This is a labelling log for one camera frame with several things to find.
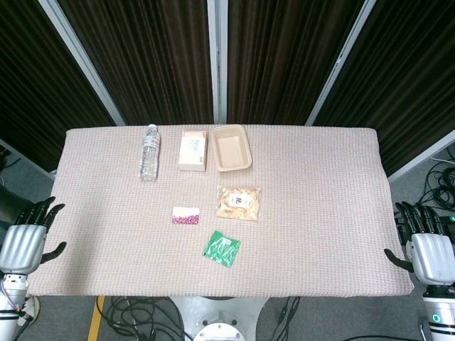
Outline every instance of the yellow floor line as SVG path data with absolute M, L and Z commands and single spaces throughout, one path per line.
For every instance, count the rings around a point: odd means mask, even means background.
M 105 297 L 97 296 L 96 299 L 98 300 L 98 305 L 100 306 L 100 310 L 102 311 L 102 307 L 105 304 Z M 101 315 L 98 312 L 97 302 L 95 301 L 95 306 L 93 307 L 92 323 L 90 324 L 90 331 L 88 332 L 87 341 L 97 341 L 98 331 L 100 330 L 100 323 Z

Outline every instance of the robotic finger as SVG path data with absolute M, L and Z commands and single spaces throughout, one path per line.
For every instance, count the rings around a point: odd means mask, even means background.
M 66 242 L 59 243 L 59 245 L 55 248 L 54 251 L 48 252 L 47 254 L 44 254 L 41 257 L 40 264 L 44 264 L 47 261 L 52 261 L 53 259 L 57 258 L 58 256 L 60 256 L 62 254 L 62 252 L 63 252 L 63 250 L 65 250 L 65 248 L 66 248 Z
M 15 225 L 21 225 L 26 222 L 27 216 L 30 213 L 31 208 L 26 208 L 21 214 L 17 217 L 16 221 L 14 222 Z
M 432 213 L 429 211 L 428 207 L 422 206 L 419 203 L 415 204 L 417 209 L 420 212 L 420 217 L 422 218 L 422 223 L 424 225 L 425 232 L 434 233 L 434 220 Z
M 36 210 L 35 221 L 34 221 L 35 225 L 41 225 L 44 223 L 44 218 L 46 217 L 48 208 L 54 200 L 55 200 L 55 197 L 50 197 L 41 203 L 41 205 Z
M 407 208 L 405 206 L 403 206 L 402 204 L 400 204 L 399 202 L 396 202 L 395 206 L 397 207 L 398 211 L 400 211 L 400 213 L 401 213 L 401 216 L 404 221 L 404 227 L 407 230 L 407 233 L 408 234 L 417 233 L 417 230 L 411 221 L 411 214 L 408 212 Z
M 436 213 L 436 211 L 433 208 L 427 207 L 427 209 L 430 211 L 430 213 L 433 217 L 434 229 L 436 230 L 436 232 L 439 234 L 445 234 L 444 229 L 442 228 L 442 223 L 441 223 L 441 219 L 439 218 L 439 215 Z
M 43 204 L 43 201 L 40 201 L 31 207 L 24 224 L 33 224 L 33 222 L 35 221 L 36 213 L 39 211 L 42 204 Z
M 387 258 L 389 259 L 389 261 L 392 262 L 393 265 L 398 266 L 399 268 L 404 269 L 411 274 L 414 273 L 414 267 L 412 266 L 412 263 L 410 261 L 403 261 L 399 259 L 398 257 L 395 256 L 392 250 L 389 249 L 384 249 L 384 253 L 385 256 L 387 256 Z
M 419 216 L 419 213 L 417 212 L 415 207 L 411 206 L 407 202 L 402 202 L 402 205 L 405 208 L 405 211 L 407 213 L 407 219 L 408 219 L 409 225 L 413 227 L 413 230 L 415 230 L 417 233 L 425 232 L 425 228 L 422 223 L 422 219 Z
M 65 207 L 65 204 L 58 204 L 49 211 L 48 215 L 45 216 L 44 221 L 41 225 L 46 228 L 46 233 L 49 232 L 50 226 L 52 225 L 55 216 L 57 215 L 58 211 Z

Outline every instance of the table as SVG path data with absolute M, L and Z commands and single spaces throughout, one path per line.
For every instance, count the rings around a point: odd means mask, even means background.
M 159 126 L 156 182 L 139 180 L 144 126 L 74 129 L 53 187 L 66 207 L 45 250 L 63 254 L 30 275 L 34 295 L 391 296 L 413 289 L 383 249 L 402 255 L 372 129 L 245 126 L 246 170 L 178 170 L 183 130 Z M 217 185 L 261 187 L 258 222 L 215 216 Z M 198 225 L 172 207 L 200 208 Z M 241 241 L 232 268 L 203 256 L 214 230 Z

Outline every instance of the plastic wrapper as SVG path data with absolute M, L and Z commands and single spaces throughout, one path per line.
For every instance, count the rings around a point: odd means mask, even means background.
M 172 209 L 172 222 L 174 224 L 199 224 L 198 207 L 174 207 Z
M 260 188 L 218 186 L 217 217 L 257 220 Z
M 224 237 L 220 232 L 214 231 L 205 247 L 204 256 L 230 268 L 239 247 L 238 240 Z

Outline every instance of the pink candy packet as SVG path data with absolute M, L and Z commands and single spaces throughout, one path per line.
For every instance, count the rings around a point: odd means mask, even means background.
M 199 224 L 198 207 L 174 207 L 172 209 L 172 222 L 174 224 Z

